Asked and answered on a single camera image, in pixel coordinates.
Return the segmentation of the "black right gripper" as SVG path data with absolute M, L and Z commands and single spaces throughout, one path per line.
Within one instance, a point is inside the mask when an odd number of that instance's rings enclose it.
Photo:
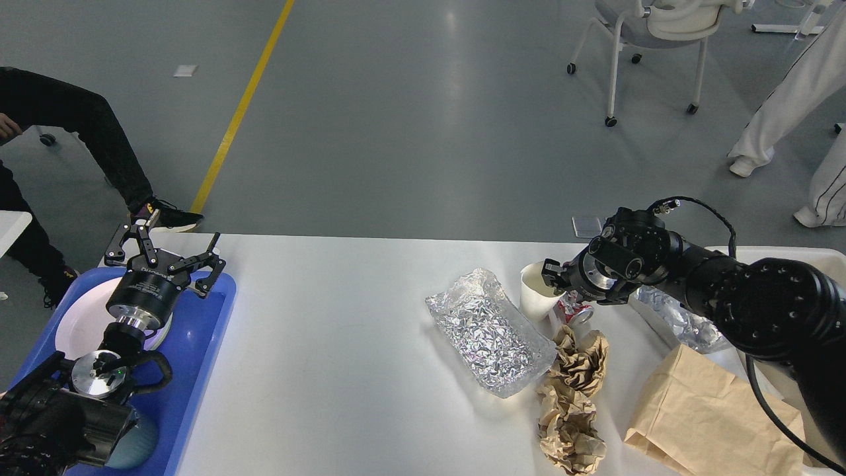
M 635 284 L 605 276 L 602 265 L 584 248 L 573 261 L 545 259 L 541 265 L 543 282 L 554 296 L 574 294 L 581 301 L 598 305 L 624 305 L 635 293 Z

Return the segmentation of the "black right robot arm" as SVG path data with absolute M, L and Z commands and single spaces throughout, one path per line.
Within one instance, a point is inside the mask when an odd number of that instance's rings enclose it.
M 660 214 L 680 201 L 680 196 L 671 196 L 646 209 L 617 209 L 572 261 L 543 262 L 544 283 L 557 296 L 575 292 L 580 301 L 599 305 L 621 305 L 648 286 L 706 317 L 746 355 L 753 394 L 771 422 L 810 457 L 844 474 L 842 464 L 823 456 L 776 417 L 753 370 L 755 361 L 780 365 L 797 383 L 823 439 L 843 459 L 844 289 L 806 262 L 776 257 L 738 262 L 732 227 L 727 254 L 686 241 L 660 220 Z

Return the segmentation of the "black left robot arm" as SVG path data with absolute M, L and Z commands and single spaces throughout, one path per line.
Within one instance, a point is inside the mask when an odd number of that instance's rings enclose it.
M 105 304 L 114 321 L 102 342 L 76 359 L 56 350 L 2 397 L 2 474 L 63 475 L 75 465 L 135 467 L 154 450 L 132 397 L 162 391 L 173 369 L 145 349 L 170 320 L 182 292 L 207 298 L 226 262 L 215 246 L 182 257 L 154 246 L 154 213 L 118 228 L 104 253 L 125 267 Z

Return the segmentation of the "person hand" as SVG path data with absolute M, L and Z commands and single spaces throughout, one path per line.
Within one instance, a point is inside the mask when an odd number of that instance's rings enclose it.
M 21 127 L 9 115 L 0 113 L 0 138 L 2 143 L 18 138 L 23 134 Z

